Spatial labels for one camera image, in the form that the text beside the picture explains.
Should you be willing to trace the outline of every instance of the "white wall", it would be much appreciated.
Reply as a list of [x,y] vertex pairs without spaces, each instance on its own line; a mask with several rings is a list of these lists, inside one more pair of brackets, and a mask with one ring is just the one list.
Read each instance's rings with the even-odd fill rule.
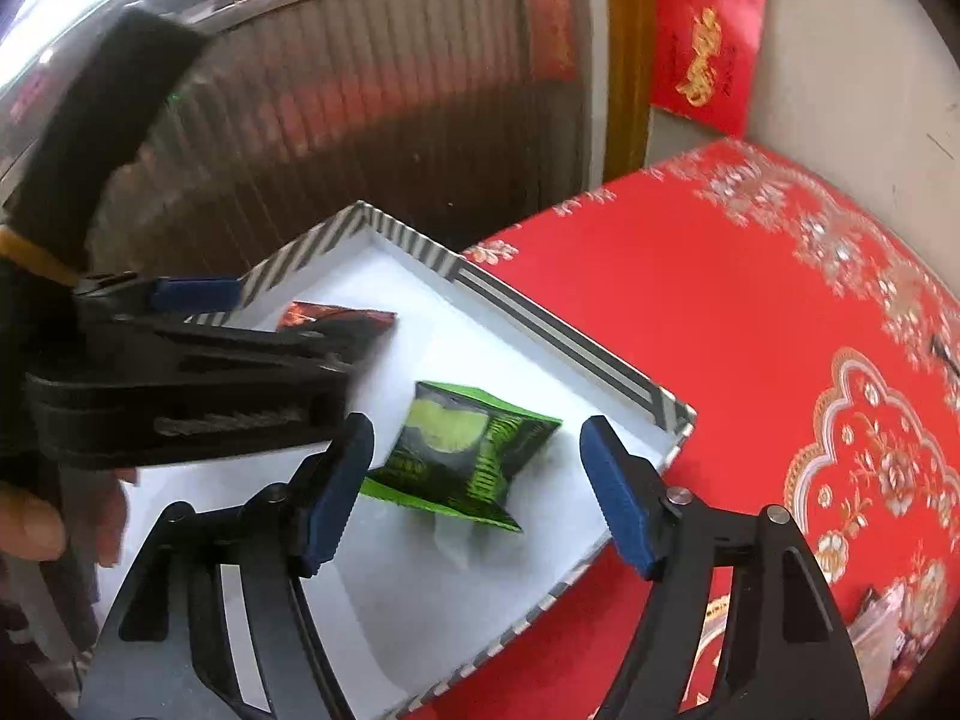
[[[767,0],[748,138],[846,191],[960,293],[960,70],[917,0]],[[654,113],[651,160],[716,137]]]

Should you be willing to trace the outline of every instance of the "floral pattern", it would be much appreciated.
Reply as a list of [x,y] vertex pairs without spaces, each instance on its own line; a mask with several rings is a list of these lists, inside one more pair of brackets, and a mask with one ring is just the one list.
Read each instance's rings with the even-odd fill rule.
[[833,584],[843,576],[850,559],[850,545],[846,536],[839,531],[827,531],[817,541],[817,551],[813,557],[816,557],[827,583]]
[[469,257],[480,265],[496,265],[500,260],[508,262],[514,259],[515,255],[518,254],[520,254],[520,250],[507,244],[507,242],[486,241],[469,248],[464,252],[464,257]]
[[553,206],[553,212],[558,215],[558,217],[564,218],[572,215],[578,208],[583,208],[584,203],[593,202],[597,205],[604,205],[613,200],[616,200],[616,194],[613,194],[613,192],[606,187],[600,187],[600,189],[584,191],[576,197],[570,197],[568,200],[557,203]]
[[871,300],[878,321],[916,370],[938,377],[960,423],[960,381],[930,349],[938,336],[960,355],[960,303],[915,255],[866,213],[836,196],[806,172],[775,161],[760,149],[727,141],[736,155],[726,163],[691,151],[649,170],[694,183],[696,194],[721,208],[735,224],[751,223],[789,235],[797,259],[818,269],[827,288],[843,298]]
[[[840,350],[833,384],[814,409],[816,442],[800,450],[787,471],[784,504],[811,538],[829,584],[876,583],[871,564],[877,550],[886,553],[894,574],[888,589],[904,586],[901,654],[888,688],[896,691],[949,611],[941,557],[960,545],[960,476],[904,396],[866,357]],[[928,545],[919,541],[912,557],[897,557],[891,547],[904,531],[921,533]]]

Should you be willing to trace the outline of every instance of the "hand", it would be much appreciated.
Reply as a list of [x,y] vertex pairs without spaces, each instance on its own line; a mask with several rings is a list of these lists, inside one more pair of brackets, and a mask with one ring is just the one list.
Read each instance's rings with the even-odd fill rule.
[[[109,568],[120,560],[127,525],[127,497],[120,482],[136,483],[136,469],[117,469],[97,508],[97,562]],[[56,509],[23,490],[0,483],[0,552],[24,560],[56,560],[66,532]]]

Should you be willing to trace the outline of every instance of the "red envelope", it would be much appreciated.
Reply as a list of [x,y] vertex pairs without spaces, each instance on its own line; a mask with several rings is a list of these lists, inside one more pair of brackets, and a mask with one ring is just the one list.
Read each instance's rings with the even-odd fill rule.
[[656,0],[651,104],[742,137],[765,0]]

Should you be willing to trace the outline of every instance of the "red table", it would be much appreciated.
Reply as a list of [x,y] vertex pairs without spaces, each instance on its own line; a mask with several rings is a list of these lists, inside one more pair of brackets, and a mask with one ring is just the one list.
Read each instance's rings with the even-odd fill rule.
[[[841,613],[904,585],[888,697],[960,591],[960,304],[899,240],[784,158],[716,143],[565,201],[467,256],[698,410],[668,473],[714,506],[781,502]],[[685,706],[709,696],[717,572]],[[608,549],[536,626],[416,717],[586,720],[647,586]]]

